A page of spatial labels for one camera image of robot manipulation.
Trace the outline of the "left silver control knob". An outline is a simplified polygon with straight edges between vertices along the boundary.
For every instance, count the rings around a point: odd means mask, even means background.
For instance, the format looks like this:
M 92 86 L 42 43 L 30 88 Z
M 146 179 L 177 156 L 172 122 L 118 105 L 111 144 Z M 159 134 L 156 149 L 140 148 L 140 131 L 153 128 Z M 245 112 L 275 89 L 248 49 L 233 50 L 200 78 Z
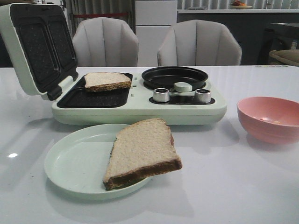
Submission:
M 153 91 L 153 100 L 159 103 L 166 103 L 170 100 L 170 91 L 166 88 L 156 88 Z

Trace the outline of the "bread slice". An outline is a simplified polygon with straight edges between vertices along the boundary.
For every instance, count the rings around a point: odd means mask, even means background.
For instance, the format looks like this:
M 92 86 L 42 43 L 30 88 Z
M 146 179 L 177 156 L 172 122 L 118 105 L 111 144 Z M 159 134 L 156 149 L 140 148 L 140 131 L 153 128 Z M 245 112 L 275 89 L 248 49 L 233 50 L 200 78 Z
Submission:
M 123 73 L 94 72 L 84 76 L 85 89 L 89 92 L 111 91 L 131 87 L 131 79 Z
M 182 167 L 166 121 L 142 120 L 117 133 L 103 184 L 113 190 Z

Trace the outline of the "left grey upholstered chair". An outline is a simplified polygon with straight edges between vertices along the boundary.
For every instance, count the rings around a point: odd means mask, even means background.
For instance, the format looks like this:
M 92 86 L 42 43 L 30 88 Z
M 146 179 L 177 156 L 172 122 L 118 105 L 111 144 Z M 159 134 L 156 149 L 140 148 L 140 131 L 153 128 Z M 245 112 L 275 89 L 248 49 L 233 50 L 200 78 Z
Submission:
M 139 42 L 123 20 L 99 17 L 80 22 L 73 37 L 79 67 L 136 67 Z

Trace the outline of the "dark grey kitchen counter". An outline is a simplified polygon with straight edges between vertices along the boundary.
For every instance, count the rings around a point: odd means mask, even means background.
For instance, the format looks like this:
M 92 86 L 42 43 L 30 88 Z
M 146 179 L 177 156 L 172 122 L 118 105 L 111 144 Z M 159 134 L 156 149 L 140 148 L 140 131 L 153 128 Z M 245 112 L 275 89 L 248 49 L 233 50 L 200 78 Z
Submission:
M 297 9 L 179 10 L 178 22 L 205 20 L 228 27 L 242 48 L 242 65 L 266 65 L 273 49 L 299 45 Z

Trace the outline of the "mint green breakfast maker base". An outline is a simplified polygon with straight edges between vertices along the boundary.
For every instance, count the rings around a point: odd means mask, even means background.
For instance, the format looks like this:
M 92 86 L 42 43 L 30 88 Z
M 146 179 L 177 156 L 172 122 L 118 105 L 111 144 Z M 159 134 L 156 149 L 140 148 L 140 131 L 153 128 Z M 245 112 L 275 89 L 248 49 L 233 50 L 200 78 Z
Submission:
M 78 68 L 81 77 L 67 83 L 63 94 L 53 103 L 55 119 L 71 125 L 133 124 L 140 120 L 161 118 L 168 125 L 206 125 L 220 121 L 226 113 L 227 103 L 216 88 L 206 81 L 212 100 L 207 104 L 195 102 L 194 92 L 171 93 L 175 102 L 155 104 L 150 98 L 153 90 L 144 85 L 145 67 L 87 67 Z M 132 78 L 131 88 L 124 93 L 86 92 L 84 75 L 91 72 L 119 72 Z

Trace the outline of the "beige cushion at right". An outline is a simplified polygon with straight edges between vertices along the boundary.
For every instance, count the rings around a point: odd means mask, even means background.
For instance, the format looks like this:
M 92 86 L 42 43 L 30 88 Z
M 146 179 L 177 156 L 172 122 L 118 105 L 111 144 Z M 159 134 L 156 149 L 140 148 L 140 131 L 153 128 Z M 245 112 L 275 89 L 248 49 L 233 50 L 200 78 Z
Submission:
M 285 65 L 299 66 L 298 49 L 272 50 L 269 52 L 269 57 Z

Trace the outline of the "white refrigerator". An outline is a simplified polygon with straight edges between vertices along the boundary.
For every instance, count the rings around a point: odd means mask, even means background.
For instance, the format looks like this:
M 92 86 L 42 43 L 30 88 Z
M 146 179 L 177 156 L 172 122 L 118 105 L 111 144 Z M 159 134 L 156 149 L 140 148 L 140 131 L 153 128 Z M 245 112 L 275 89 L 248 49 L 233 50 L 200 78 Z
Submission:
M 157 66 L 157 52 L 168 28 L 177 22 L 176 0 L 135 1 L 135 32 L 139 40 L 138 66 Z

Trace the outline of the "black round frying pan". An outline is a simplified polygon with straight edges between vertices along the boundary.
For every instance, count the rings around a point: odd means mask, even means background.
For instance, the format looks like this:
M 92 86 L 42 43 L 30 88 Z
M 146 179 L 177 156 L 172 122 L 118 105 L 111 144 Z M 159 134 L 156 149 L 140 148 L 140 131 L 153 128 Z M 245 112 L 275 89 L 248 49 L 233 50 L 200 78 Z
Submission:
M 142 73 L 144 84 L 152 89 L 171 89 L 175 83 L 184 82 L 196 90 L 205 86 L 208 74 L 202 70 L 182 66 L 162 66 Z

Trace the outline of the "right grey upholstered chair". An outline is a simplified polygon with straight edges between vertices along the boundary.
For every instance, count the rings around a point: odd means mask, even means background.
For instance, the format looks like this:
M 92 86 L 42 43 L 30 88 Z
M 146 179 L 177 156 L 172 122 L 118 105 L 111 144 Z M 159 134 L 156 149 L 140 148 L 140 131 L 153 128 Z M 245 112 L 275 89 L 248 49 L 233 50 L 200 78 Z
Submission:
M 190 20 L 170 26 L 157 53 L 158 66 L 240 65 L 242 48 L 221 23 Z

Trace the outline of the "silver control knob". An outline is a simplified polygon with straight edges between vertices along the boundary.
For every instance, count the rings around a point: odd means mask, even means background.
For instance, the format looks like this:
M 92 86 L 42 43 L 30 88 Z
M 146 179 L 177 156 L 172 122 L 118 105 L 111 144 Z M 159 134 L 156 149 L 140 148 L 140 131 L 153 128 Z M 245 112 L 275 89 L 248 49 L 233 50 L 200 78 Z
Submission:
M 211 92 L 207 89 L 196 89 L 194 91 L 194 99 L 202 104 L 210 103 L 212 100 Z
M 159 103 L 166 103 L 170 100 L 170 91 L 166 88 L 156 88 L 153 91 L 153 100 Z

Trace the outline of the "fruit plate on counter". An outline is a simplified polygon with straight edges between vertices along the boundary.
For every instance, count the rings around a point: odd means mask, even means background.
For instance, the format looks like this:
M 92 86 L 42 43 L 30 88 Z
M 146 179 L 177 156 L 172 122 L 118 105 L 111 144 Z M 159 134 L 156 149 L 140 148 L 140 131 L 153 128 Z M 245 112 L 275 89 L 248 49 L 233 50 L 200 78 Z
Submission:
M 234 0 L 231 3 L 233 9 L 251 9 L 252 6 L 247 5 L 246 3 L 241 2 L 240 0 Z

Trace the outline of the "mint green breakfast maker lid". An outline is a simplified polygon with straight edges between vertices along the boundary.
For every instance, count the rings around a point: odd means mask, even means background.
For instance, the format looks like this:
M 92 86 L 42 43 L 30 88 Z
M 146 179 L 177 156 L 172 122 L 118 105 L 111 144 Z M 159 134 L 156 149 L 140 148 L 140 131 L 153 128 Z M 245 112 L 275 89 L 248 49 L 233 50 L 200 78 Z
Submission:
M 78 61 L 59 5 L 0 8 L 0 34 L 22 89 L 55 100 L 78 78 Z

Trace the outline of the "grey pleated curtain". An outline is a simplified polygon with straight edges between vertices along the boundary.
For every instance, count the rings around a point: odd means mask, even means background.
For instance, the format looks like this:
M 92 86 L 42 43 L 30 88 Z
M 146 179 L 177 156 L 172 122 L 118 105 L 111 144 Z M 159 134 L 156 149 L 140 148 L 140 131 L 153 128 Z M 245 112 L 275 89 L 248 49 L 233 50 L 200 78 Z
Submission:
M 70 24 L 70 14 L 104 14 L 104 13 L 120 13 L 131 12 L 132 14 L 132 30 L 135 30 L 135 1 L 134 0 L 65 0 L 67 9 L 67 20 Z M 84 19 L 76 19 L 79 25 Z

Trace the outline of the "grey upholstered chair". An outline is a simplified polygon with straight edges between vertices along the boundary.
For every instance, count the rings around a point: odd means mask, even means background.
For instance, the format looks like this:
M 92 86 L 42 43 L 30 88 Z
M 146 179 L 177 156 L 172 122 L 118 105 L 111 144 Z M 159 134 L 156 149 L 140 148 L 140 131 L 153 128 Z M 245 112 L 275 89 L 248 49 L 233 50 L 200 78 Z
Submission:
M 123 20 L 99 17 L 80 22 L 73 37 L 79 67 L 136 67 L 139 42 Z
M 240 65 L 242 48 L 221 23 L 190 20 L 170 26 L 157 53 L 158 66 Z

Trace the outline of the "pink bowl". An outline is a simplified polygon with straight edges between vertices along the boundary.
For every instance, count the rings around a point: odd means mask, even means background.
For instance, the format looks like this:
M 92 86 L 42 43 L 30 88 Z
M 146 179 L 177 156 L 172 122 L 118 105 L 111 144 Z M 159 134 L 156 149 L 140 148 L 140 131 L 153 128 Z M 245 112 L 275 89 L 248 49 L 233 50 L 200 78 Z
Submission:
M 249 97 L 237 103 L 242 127 L 258 140 L 272 144 L 299 141 L 299 104 L 282 98 Z

